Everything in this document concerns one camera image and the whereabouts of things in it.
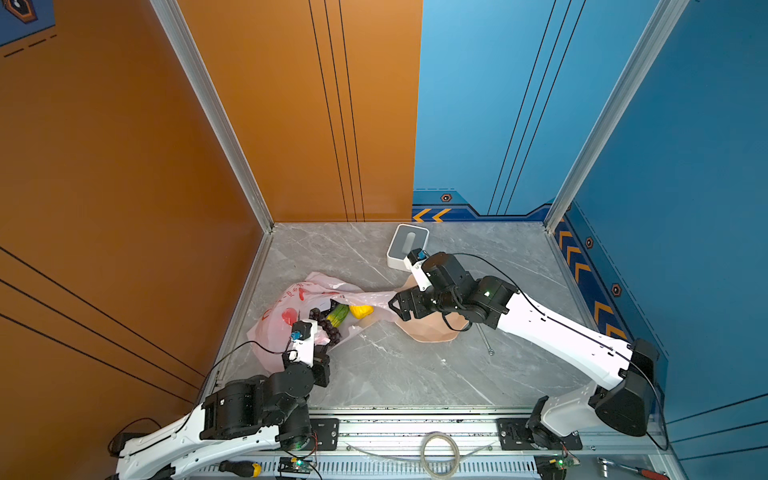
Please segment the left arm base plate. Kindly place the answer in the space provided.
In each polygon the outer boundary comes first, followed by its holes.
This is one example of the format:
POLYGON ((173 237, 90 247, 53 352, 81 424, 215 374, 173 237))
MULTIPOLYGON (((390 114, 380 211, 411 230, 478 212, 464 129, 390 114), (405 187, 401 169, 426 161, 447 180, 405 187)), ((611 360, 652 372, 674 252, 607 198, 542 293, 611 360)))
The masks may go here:
POLYGON ((300 449, 310 452, 313 449, 335 451, 338 446, 340 419, 335 417, 311 417, 312 438, 300 449))

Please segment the pink plastic bag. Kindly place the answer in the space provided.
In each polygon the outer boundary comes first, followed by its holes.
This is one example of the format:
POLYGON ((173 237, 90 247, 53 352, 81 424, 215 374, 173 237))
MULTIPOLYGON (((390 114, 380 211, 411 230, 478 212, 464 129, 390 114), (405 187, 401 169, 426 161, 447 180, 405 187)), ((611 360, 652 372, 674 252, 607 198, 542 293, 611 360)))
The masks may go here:
POLYGON ((290 286, 248 331, 247 338, 261 367, 268 373, 280 372, 280 355, 288 345, 292 326, 298 320, 307 320, 311 309, 326 310, 332 301, 371 306, 370 315, 358 319, 350 314, 342 322, 341 341, 346 342, 377 321, 397 321, 399 317, 389 308, 393 296, 392 291, 367 292, 338 278, 313 272, 304 281, 290 286))

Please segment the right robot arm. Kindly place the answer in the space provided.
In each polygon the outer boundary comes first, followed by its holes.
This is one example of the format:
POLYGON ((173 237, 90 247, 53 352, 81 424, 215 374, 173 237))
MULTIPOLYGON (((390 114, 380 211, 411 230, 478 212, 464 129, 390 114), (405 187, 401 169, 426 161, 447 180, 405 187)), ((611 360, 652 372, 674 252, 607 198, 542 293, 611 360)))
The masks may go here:
POLYGON ((471 325, 527 340, 589 378, 577 390, 537 401, 524 427, 534 445, 555 449, 573 433, 599 425, 631 437, 647 435, 651 413, 661 405, 659 353, 652 343, 591 330, 534 301, 504 273, 476 279, 454 254, 415 249, 403 264, 416 284, 389 302, 402 321, 456 313, 471 325))

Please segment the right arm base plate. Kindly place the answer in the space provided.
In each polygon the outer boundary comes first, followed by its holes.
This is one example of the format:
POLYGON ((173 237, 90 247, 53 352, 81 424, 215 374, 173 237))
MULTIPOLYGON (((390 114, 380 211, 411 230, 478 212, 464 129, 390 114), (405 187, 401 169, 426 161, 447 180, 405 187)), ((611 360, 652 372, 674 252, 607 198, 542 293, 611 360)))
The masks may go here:
POLYGON ((496 420, 496 430, 501 449, 504 451, 583 449, 577 432, 558 437, 543 426, 529 427, 528 421, 523 418, 499 418, 496 420))

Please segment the dark purple grape bunch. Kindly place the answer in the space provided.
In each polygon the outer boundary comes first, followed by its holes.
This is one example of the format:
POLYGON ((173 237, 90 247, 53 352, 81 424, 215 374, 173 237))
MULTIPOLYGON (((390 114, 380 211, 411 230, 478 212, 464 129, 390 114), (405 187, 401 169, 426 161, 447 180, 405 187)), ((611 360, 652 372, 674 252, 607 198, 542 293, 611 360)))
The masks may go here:
POLYGON ((329 344, 335 346, 342 340, 338 325, 334 323, 336 316, 333 309, 321 311, 313 308, 309 312, 309 319, 317 322, 318 327, 326 334, 329 344))

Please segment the orange green papaya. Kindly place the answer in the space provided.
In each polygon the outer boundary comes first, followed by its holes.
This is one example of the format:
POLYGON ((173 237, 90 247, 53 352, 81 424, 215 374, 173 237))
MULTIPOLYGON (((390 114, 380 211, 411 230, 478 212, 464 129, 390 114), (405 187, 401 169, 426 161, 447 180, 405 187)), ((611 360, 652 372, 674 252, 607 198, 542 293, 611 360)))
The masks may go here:
POLYGON ((334 327, 339 328, 349 315, 350 308, 345 304, 337 304, 326 316, 326 320, 334 327))

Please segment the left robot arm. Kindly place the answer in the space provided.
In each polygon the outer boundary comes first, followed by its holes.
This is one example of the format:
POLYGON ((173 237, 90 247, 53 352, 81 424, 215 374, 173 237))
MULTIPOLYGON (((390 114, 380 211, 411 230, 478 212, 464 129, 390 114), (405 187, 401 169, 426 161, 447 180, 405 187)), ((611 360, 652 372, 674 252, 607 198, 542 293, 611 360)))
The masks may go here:
POLYGON ((330 383, 330 357, 288 364, 270 376, 229 382, 188 415, 153 433, 118 443, 114 479, 185 479, 244 454, 302 449, 314 443, 308 400, 330 383))

